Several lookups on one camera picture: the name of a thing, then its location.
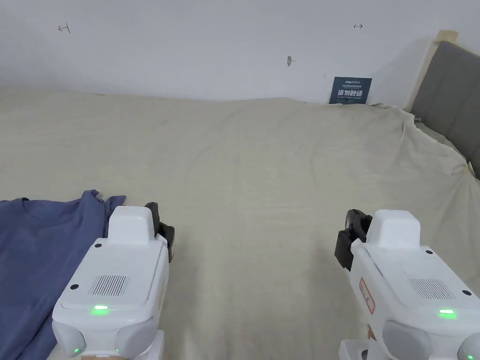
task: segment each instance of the green led light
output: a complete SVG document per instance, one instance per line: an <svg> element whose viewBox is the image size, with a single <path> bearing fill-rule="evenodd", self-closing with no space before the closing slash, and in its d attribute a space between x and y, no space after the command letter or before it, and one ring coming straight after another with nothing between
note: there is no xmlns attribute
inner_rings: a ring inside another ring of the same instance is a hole
<svg viewBox="0 0 480 360"><path fill-rule="evenodd" d="M456 315L455 313L453 314L439 314L440 317L444 318L444 319L456 319Z"/></svg>
<svg viewBox="0 0 480 360"><path fill-rule="evenodd" d="M96 310L96 309L93 309L92 310L92 315L94 315L94 316L108 315L109 312L110 312L110 310Z"/></svg>

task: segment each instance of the white wall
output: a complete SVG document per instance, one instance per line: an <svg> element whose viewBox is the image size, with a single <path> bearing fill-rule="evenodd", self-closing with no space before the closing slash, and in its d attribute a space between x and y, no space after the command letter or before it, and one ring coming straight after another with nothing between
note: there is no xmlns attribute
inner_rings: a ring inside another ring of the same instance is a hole
<svg viewBox="0 0 480 360"><path fill-rule="evenodd" d="M439 29L480 52L479 15L479 0L0 0L0 85L327 102L356 76L370 103L404 106Z"/></svg>

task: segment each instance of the wrinkled fabric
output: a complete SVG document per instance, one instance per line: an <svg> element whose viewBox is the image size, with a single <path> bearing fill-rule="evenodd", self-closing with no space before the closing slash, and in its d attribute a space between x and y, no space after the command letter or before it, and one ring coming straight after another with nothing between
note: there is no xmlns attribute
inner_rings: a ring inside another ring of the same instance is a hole
<svg viewBox="0 0 480 360"><path fill-rule="evenodd" d="M422 244L480 294L478 181L399 109L3 94L3 198L101 186L158 202L175 227L165 359L338 359L342 339L365 339L334 257L352 208L411 211Z"/></svg>
<svg viewBox="0 0 480 360"><path fill-rule="evenodd" d="M46 359L57 341L53 307L88 248L107 234L125 196L95 190L67 203L0 203L0 359Z"/></svg>

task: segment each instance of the blue t-shirt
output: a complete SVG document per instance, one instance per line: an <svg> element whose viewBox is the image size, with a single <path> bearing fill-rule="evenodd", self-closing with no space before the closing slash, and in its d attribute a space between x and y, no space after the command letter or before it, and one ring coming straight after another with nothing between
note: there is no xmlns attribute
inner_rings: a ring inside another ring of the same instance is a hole
<svg viewBox="0 0 480 360"><path fill-rule="evenodd" d="M46 359L57 341L52 310L88 248L106 237L125 196L96 190L67 203L0 202L0 359Z"/></svg>

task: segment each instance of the white plastic casing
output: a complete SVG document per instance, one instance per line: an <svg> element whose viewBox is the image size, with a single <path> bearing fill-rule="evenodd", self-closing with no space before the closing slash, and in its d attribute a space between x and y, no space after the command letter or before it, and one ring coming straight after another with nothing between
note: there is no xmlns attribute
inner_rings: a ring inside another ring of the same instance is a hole
<svg viewBox="0 0 480 360"><path fill-rule="evenodd" d="M388 321L427 333L432 360L457 359L462 342L480 332L479 298L435 252L420 246L420 225L410 213L377 211L367 242L355 240L351 251L351 286L390 358L397 359L383 339Z"/></svg>
<svg viewBox="0 0 480 360"><path fill-rule="evenodd" d="M84 350L72 354L76 340L71 331L57 330L60 347L69 356L117 356L121 329L150 318L148 324L158 326L167 282L167 241L154 238L150 209L118 206L110 217L108 239L97 239L90 247L53 310L54 327L77 329ZM108 308L95 309L98 305Z"/></svg>

